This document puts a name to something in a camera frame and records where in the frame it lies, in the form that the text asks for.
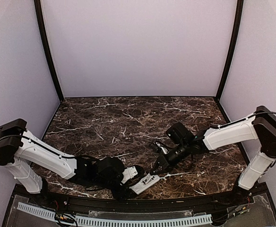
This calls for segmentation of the white remote control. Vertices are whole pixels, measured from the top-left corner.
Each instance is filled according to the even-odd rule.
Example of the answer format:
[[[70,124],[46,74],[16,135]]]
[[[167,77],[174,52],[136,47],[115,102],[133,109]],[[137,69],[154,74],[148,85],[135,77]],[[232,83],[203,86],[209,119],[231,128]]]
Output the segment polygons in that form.
[[[137,184],[130,187],[130,189],[137,195],[141,194],[157,182],[159,182],[160,177],[158,175],[147,174],[143,177]]]

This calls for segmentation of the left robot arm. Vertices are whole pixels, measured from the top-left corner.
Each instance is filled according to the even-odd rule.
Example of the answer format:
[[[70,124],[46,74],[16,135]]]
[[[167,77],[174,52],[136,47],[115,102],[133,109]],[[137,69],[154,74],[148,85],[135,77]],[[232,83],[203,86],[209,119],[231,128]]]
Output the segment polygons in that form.
[[[53,203],[53,195],[47,191],[47,181],[28,162],[49,169],[71,183],[109,189],[116,200],[137,196],[126,184],[138,175],[134,166],[125,168],[117,157],[97,159],[63,153],[39,140],[26,124],[25,120],[16,119],[0,126],[0,166],[6,167],[43,206]]]

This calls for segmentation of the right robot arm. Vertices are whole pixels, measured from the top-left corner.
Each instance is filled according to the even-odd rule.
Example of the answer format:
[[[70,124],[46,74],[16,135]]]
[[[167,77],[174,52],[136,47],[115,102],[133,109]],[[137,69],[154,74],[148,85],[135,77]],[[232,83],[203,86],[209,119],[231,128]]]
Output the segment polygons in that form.
[[[252,114],[223,125],[209,127],[197,134],[181,122],[173,124],[166,132],[175,144],[170,148],[156,141],[151,148],[159,156],[150,171],[151,175],[170,172],[186,157],[208,153],[218,148],[248,140],[258,140],[260,148],[238,179],[238,187],[228,194],[228,201],[238,205],[246,198],[255,182],[276,162],[276,112],[258,106]]]

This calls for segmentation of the black front rail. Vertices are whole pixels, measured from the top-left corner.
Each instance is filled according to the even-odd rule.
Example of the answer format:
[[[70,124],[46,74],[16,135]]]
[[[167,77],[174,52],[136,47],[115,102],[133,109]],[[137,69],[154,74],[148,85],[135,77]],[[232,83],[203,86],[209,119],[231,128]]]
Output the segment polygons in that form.
[[[172,212],[182,210],[219,211],[225,210],[229,205],[223,205],[222,200],[231,195],[231,192],[221,192],[210,195],[185,197],[164,200],[126,200],[95,199],[49,192],[45,198],[40,198],[42,205],[53,206],[61,211],[87,213],[88,211],[147,213]]]

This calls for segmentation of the left black frame post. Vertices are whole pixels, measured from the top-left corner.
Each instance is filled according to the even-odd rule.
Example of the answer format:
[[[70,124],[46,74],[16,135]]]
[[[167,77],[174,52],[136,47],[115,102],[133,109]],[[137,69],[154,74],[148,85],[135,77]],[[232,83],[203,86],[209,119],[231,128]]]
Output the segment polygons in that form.
[[[50,46],[49,46],[45,22],[44,22],[44,18],[43,18],[42,2],[40,0],[34,0],[34,8],[35,8],[35,14],[36,14],[36,18],[37,18],[40,38],[41,38],[42,45],[43,45],[43,51],[44,51],[45,58],[47,61],[50,76],[51,76],[57,97],[58,97],[59,101],[62,102],[64,100],[64,95],[63,95],[63,92],[62,92],[62,89],[61,89],[61,86],[59,83],[57,72],[56,72],[56,69],[54,66],[54,61],[52,58],[52,53],[51,53]]]

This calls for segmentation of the black frame post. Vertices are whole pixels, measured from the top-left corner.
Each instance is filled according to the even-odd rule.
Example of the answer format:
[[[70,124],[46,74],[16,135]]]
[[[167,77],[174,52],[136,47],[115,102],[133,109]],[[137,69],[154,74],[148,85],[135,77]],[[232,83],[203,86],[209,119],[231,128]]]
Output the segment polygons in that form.
[[[226,60],[225,60],[225,64],[224,64],[224,69],[223,69],[223,72],[221,75],[220,83],[218,86],[218,90],[217,90],[217,93],[215,96],[215,99],[217,102],[220,102],[220,100],[221,100],[221,97],[222,97],[222,94],[223,94],[223,91],[224,91],[224,88],[225,88],[225,85],[227,82],[227,78],[229,75],[229,71],[231,68],[231,64],[233,61],[233,56],[234,56],[235,47],[236,47],[238,34],[239,34],[239,30],[240,30],[240,25],[241,25],[243,5],[244,5],[244,0],[237,0],[229,48],[228,48],[228,52],[227,52],[227,56],[226,56]]]
[[[42,2],[40,0],[34,0],[34,8],[35,8],[35,14],[36,14],[36,18],[37,18],[40,38],[41,38],[42,45],[43,45],[43,51],[44,51],[45,58],[47,61],[50,76],[51,76],[57,97],[58,97],[59,101],[62,102],[64,100],[64,95],[63,95],[63,92],[62,92],[62,89],[61,89],[61,86],[59,83],[57,72],[56,72],[56,69],[54,66],[54,61],[52,58],[52,53],[51,53],[50,46],[49,46],[45,22],[44,22],[44,18],[43,18]]]

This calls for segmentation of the right black frame post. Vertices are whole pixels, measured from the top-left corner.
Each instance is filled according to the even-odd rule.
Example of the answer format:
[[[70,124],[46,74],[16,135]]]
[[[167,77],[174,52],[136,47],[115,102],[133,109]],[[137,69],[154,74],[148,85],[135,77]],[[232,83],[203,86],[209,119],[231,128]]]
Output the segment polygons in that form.
[[[223,69],[223,72],[221,75],[220,83],[218,86],[218,90],[217,90],[217,93],[215,96],[215,99],[217,102],[220,102],[220,100],[221,100],[221,97],[222,97],[222,94],[223,94],[223,91],[224,91],[224,88],[225,88],[225,85],[227,82],[227,78],[229,75],[229,71],[231,68],[231,64],[233,61],[233,56],[234,56],[235,47],[236,47],[238,34],[239,34],[239,30],[240,30],[240,25],[241,25],[243,5],[244,5],[244,0],[237,0],[229,48],[228,48],[228,52],[227,52],[227,56],[226,56],[226,60],[225,60],[225,64],[224,64],[224,69]]]

